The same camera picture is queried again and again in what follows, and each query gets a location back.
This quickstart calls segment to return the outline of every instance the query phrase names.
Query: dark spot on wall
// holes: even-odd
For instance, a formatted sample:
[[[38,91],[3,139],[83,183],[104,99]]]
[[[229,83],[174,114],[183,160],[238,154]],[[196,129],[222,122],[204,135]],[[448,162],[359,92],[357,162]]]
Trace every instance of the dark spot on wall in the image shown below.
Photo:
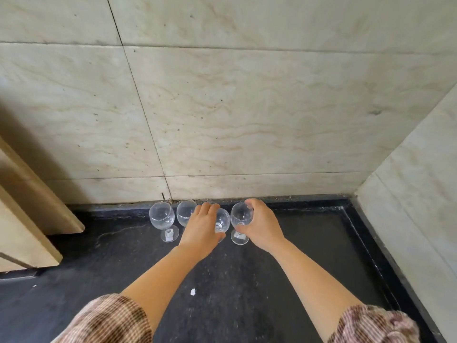
[[[378,116],[382,113],[382,110],[380,109],[375,109],[373,111],[369,111],[368,114],[371,114],[371,115],[374,115],[374,116]]]

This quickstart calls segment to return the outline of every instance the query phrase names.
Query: person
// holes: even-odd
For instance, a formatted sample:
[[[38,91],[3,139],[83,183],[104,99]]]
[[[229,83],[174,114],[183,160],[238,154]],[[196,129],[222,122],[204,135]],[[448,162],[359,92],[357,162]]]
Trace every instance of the person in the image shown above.
[[[264,202],[251,198],[246,203],[254,208],[254,217],[236,230],[281,265],[324,342],[419,343],[419,330],[405,313],[364,305],[284,237]],[[178,246],[121,294],[91,301],[53,342],[151,343],[184,277],[225,237],[214,231],[219,207],[208,202],[198,205]]]

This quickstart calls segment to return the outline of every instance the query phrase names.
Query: marble wall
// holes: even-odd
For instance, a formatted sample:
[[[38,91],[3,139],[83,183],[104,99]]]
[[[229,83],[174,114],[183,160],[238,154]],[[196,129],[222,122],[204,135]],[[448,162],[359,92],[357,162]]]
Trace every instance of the marble wall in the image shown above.
[[[438,328],[457,337],[457,86],[357,191]]]
[[[66,203],[351,193],[457,82],[456,6],[0,0],[0,134]]]

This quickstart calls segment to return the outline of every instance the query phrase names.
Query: clear glass goblet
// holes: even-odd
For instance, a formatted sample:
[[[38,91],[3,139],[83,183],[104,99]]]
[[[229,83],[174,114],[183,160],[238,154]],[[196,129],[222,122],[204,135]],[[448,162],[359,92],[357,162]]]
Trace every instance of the clear glass goblet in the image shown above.
[[[179,229],[173,225],[174,211],[167,202],[157,202],[149,210],[149,219],[152,225],[159,230],[160,238],[164,242],[173,242],[179,236]]]
[[[224,209],[219,208],[216,213],[216,224],[214,226],[214,231],[226,232],[230,227],[230,214]]]
[[[197,204],[191,200],[182,201],[178,205],[178,208],[176,209],[176,216],[178,218],[178,222],[182,226],[186,227],[192,213],[194,213],[195,207],[197,207]]]
[[[233,206],[230,213],[230,219],[233,227],[237,225],[248,225],[252,221],[253,217],[254,210],[244,202],[238,202],[235,206]],[[237,230],[233,230],[230,236],[232,241],[239,246],[249,242],[249,237],[239,233]]]

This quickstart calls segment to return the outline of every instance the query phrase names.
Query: rolled-up sleeve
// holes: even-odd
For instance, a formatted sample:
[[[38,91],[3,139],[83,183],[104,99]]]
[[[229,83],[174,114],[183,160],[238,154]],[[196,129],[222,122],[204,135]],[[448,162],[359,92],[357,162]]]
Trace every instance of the rolled-up sleeve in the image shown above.
[[[152,343],[152,330],[136,302],[110,294],[89,302],[52,343]]]
[[[328,343],[419,343],[416,323],[401,311],[376,306],[346,310]]]

